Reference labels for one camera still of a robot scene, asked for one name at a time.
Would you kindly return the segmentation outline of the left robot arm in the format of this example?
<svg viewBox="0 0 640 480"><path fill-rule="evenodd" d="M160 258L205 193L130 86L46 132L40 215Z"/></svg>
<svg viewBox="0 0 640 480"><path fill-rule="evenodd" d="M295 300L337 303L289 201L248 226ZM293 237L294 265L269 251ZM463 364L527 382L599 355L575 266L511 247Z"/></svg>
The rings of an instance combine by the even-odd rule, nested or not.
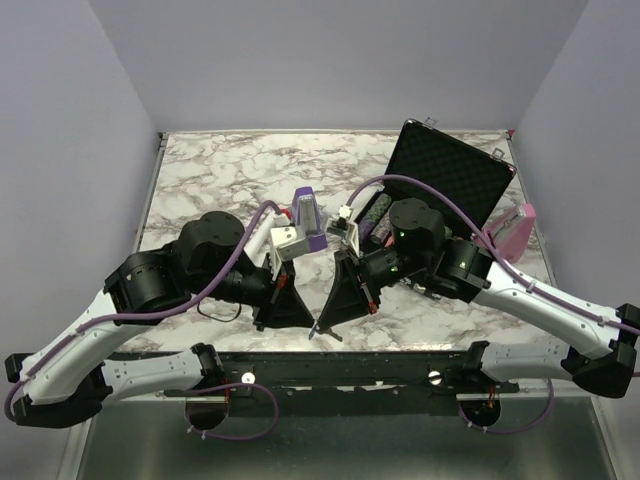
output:
<svg viewBox="0 0 640 480"><path fill-rule="evenodd" d="M249 306L257 330L309 328L314 320L294 286L292 262L273 273L244 250L242 223L222 211L182 227L178 238L155 250L131 254L105 281L90 307L41 351L5 361L13 387L7 418L20 426L66 428L123 398L158 391L214 393L228 376L214 347L142 360L114 361L129 339L209 297Z"/></svg>

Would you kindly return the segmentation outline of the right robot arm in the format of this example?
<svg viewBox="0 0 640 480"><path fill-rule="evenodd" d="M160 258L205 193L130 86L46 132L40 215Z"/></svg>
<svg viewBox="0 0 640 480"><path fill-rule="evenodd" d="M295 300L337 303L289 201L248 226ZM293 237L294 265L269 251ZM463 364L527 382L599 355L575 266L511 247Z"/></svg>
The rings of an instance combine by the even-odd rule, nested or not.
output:
<svg viewBox="0 0 640 480"><path fill-rule="evenodd" d="M606 398L623 397L634 376L639 310L581 301L537 281L487 249L446 234L440 212L409 198L389 210L393 243L364 256L334 255L334 281L312 333L375 313L381 291L413 278L444 298L505 312L554 336L546 344L474 343L460 379L469 390L516 379L560 379Z"/></svg>

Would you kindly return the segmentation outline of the silver key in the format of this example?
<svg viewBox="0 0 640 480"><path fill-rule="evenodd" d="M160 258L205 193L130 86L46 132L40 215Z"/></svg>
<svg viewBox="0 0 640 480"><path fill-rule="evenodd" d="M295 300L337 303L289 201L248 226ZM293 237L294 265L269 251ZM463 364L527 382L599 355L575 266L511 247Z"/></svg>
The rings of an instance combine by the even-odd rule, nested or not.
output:
<svg viewBox="0 0 640 480"><path fill-rule="evenodd" d="M312 340L316 336L326 335L338 342L343 341L343 337L334 332L330 327L322 328L318 322L316 322L308 333L308 339Z"/></svg>

